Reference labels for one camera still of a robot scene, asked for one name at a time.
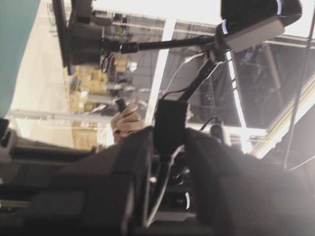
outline black cable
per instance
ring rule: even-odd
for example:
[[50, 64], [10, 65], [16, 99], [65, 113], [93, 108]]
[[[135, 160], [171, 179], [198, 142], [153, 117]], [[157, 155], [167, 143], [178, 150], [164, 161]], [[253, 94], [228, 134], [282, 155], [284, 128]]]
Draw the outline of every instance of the black cable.
[[166, 94], [164, 94], [164, 96], [163, 96], [161, 99], [164, 100], [168, 95], [170, 95], [170, 94], [172, 94], [172, 93], [184, 92], [184, 91], [186, 91], [186, 89], [187, 89], [187, 87], [186, 87], [186, 88], [183, 88], [183, 89], [181, 89], [181, 90], [167, 92]]
[[307, 76], [307, 61], [308, 61], [309, 54], [310, 54], [310, 48], [311, 48], [313, 32], [314, 32], [314, 26], [315, 26], [315, 9], [314, 9], [314, 13], [313, 13], [312, 25], [311, 25], [311, 30], [310, 30], [308, 42], [307, 42], [306, 52], [304, 53], [304, 57], [303, 57], [302, 63], [301, 63], [301, 65], [303, 65], [303, 70], [301, 70], [301, 79], [298, 81], [298, 85], [297, 85], [297, 89], [296, 89], [295, 102], [294, 102], [294, 107], [293, 107], [293, 112], [292, 112], [292, 117], [291, 117], [290, 128], [289, 128], [289, 132], [288, 132], [289, 140], [287, 142], [287, 146], [286, 146], [285, 153], [284, 153], [284, 168], [285, 169], [287, 168], [287, 160], [288, 160], [288, 157], [290, 154], [290, 148], [291, 148], [293, 134], [294, 134], [294, 128], [295, 128], [295, 118], [296, 118], [297, 110], [298, 110], [299, 103], [300, 103], [302, 86], [303, 86], [303, 82], [305, 81], [306, 76]]
[[158, 173], [158, 179], [157, 184], [154, 188], [151, 200], [149, 202], [149, 215], [148, 215], [148, 221], [147, 226], [153, 222], [154, 217], [158, 211], [158, 208], [162, 202], [167, 182], [171, 173], [171, 166], [172, 164], [170, 162], [162, 162], [161, 167], [159, 169]]
[[200, 131], [204, 130], [204, 129], [207, 127], [207, 125], [208, 125], [210, 122], [212, 122], [213, 120], [215, 120], [215, 119], [217, 119], [217, 117], [210, 117], [210, 118], [206, 121], [206, 123], [204, 123], [204, 125], [201, 127]]

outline white cable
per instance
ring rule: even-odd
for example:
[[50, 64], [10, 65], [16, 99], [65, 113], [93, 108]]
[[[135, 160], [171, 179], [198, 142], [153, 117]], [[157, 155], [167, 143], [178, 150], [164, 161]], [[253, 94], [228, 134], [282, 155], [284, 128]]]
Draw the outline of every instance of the white cable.
[[164, 90], [164, 92], [162, 93], [163, 95], [166, 94], [166, 92], [168, 91], [168, 89], [171, 87], [171, 84], [173, 82], [173, 80], [175, 79], [175, 77], [177, 76], [178, 72], [181, 70], [181, 68], [183, 67], [183, 65], [185, 65], [186, 63], [190, 62], [192, 59], [194, 58], [197, 58], [197, 57], [200, 57], [202, 56], [203, 53], [199, 53], [199, 54], [196, 54], [196, 55], [193, 55], [191, 57], [187, 57], [184, 59], [183, 63], [180, 65], [180, 67], [178, 67], [178, 69], [176, 70], [175, 74], [173, 75], [172, 79], [170, 80], [167, 88]]
[[312, 161], [314, 158], [315, 158], [315, 156], [311, 157], [310, 159], [306, 160], [305, 162], [301, 163], [300, 165], [298, 165], [298, 166], [296, 166], [296, 167], [294, 167], [294, 168], [288, 169], [288, 171], [294, 171], [294, 170], [296, 170], [297, 168], [299, 168], [299, 167], [305, 165], [306, 163]]

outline light strip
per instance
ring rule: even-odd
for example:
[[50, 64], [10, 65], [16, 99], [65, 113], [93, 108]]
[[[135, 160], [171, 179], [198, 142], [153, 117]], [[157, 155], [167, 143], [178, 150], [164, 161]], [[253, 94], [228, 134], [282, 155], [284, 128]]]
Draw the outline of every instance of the light strip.
[[277, 0], [277, 4], [278, 4], [278, 12], [277, 12], [277, 14], [281, 15], [281, 13], [282, 13], [282, 2], [281, 2], [281, 0]]
[[234, 71], [233, 62], [231, 60], [228, 62], [228, 68], [230, 70], [231, 80], [234, 80], [235, 79], [235, 71]]
[[[173, 37], [173, 32], [175, 28], [176, 20], [175, 19], [166, 19], [165, 28], [162, 36], [162, 41], [169, 41]], [[154, 72], [154, 77], [151, 86], [150, 98], [148, 103], [148, 108], [145, 116], [145, 124], [151, 125], [156, 103], [158, 100], [158, 94], [162, 83], [162, 78], [164, 74], [164, 69], [166, 61], [168, 58], [169, 49], [159, 50], [157, 54], [157, 65]]]
[[233, 81], [232, 87], [233, 87], [234, 101], [235, 101], [237, 114], [238, 114], [238, 117], [239, 117], [239, 120], [241, 123], [241, 127], [242, 127], [242, 133], [240, 134], [242, 150], [243, 150], [243, 153], [248, 153], [248, 152], [252, 151], [252, 144], [249, 141], [251, 134], [248, 133], [246, 130], [247, 126], [246, 126], [244, 113], [243, 113], [243, 109], [242, 109], [242, 105], [241, 105], [240, 95], [238, 93], [237, 84], [236, 84], [236, 80], [235, 80], [236, 77], [235, 77], [234, 65], [233, 65], [233, 61], [232, 61], [232, 54], [230, 52], [227, 52], [226, 58], [229, 60], [228, 67], [229, 67], [231, 81]]
[[228, 34], [227, 28], [226, 28], [226, 20], [223, 20], [222, 22], [222, 31], [224, 34]]
[[189, 197], [189, 193], [186, 192], [186, 193], [185, 193], [185, 196], [186, 196], [186, 202], [187, 202], [186, 210], [188, 210], [189, 207], [190, 207], [190, 197]]
[[234, 90], [233, 94], [234, 94], [234, 101], [235, 101], [235, 105], [236, 105], [237, 114], [238, 114], [238, 117], [239, 117], [240, 122], [241, 122], [241, 127], [246, 128], [246, 122], [245, 122], [245, 118], [244, 118], [244, 114], [243, 114], [243, 110], [242, 110], [240, 95], [239, 95], [237, 90]]

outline finger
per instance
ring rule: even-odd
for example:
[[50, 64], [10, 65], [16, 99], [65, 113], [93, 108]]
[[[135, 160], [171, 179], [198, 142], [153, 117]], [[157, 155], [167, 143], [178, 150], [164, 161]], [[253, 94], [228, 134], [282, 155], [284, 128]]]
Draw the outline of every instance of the finger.
[[120, 118], [125, 118], [138, 109], [138, 105], [134, 102], [130, 103], [122, 112]]
[[139, 113], [134, 112], [131, 115], [122, 118], [121, 120], [119, 120], [117, 122], [117, 125], [123, 124], [123, 123], [129, 123], [129, 122], [136, 122], [136, 121], [140, 121], [141, 120], [141, 116]]
[[129, 136], [129, 132], [120, 132], [120, 137], [122, 137], [122, 138], [126, 138], [126, 137], [128, 137]]
[[114, 129], [116, 126], [117, 126], [117, 122], [119, 121], [120, 119], [120, 115], [121, 113], [118, 112], [116, 113], [113, 118], [110, 120], [110, 126], [112, 127], [112, 129]]
[[123, 132], [141, 130], [144, 128], [144, 120], [141, 119], [137, 122], [123, 123], [118, 125], [117, 128]]
[[114, 142], [115, 142], [116, 144], [119, 143], [121, 140], [123, 140], [123, 139], [122, 139], [122, 137], [120, 137], [119, 134], [115, 134], [115, 135], [114, 135]]

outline black pole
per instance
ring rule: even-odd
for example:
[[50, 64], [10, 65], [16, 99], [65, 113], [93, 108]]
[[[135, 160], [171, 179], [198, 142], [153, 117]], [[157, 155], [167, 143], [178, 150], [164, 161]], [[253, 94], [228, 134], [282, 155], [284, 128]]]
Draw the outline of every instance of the black pole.
[[121, 53], [137, 53], [138, 51], [147, 50], [160, 50], [160, 49], [170, 49], [170, 48], [180, 48], [180, 47], [191, 47], [191, 46], [201, 46], [214, 42], [212, 36], [200, 36], [190, 39], [182, 40], [170, 40], [162, 42], [150, 42], [150, 43], [122, 43], [118, 41], [111, 41], [108, 39], [103, 39], [103, 48], [110, 52], [121, 52]]
[[178, 100], [188, 101], [202, 83], [211, 76], [217, 66], [218, 64], [215, 64], [211, 61], [211, 59], [208, 59], [201, 67], [197, 78], [194, 79], [193, 82], [186, 88]]
[[298, 110], [299, 103], [300, 103], [302, 86], [303, 86], [303, 82], [305, 81], [306, 76], [307, 76], [307, 61], [309, 58], [309, 53], [310, 53], [310, 48], [311, 48], [311, 43], [312, 43], [314, 26], [315, 26], [315, 9], [314, 9], [314, 13], [313, 13], [312, 25], [311, 25], [309, 39], [307, 42], [306, 51], [304, 53], [304, 57], [303, 57], [302, 63], [301, 63], [301, 65], [303, 66], [303, 69], [301, 69], [301, 77], [300, 77], [300, 80], [298, 81], [296, 94], [295, 94], [295, 103], [294, 103], [294, 107], [293, 107], [291, 123], [290, 123], [289, 132], [288, 132], [289, 140], [287, 142], [287, 146], [286, 146], [285, 153], [284, 153], [284, 168], [285, 169], [287, 168], [287, 160], [288, 160], [288, 157], [290, 154], [290, 148], [291, 148], [293, 134], [294, 134], [294, 128], [295, 128], [295, 118], [296, 118], [297, 110]]
[[169, 48], [178, 48], [178, 47], [190, 47], [190, 46], [198, 46], [204, 45], [207, 43], [212, 43], [213, 37], [203, 36], [196, 37], [191, 39], [183, 39], [183, 40], [171, 40], [171, 41], [163, 41], [163, 42], [150, 42], [150, 43], [139, 43], [138, 50], [154, 50], [154, 49], [169, 49]]

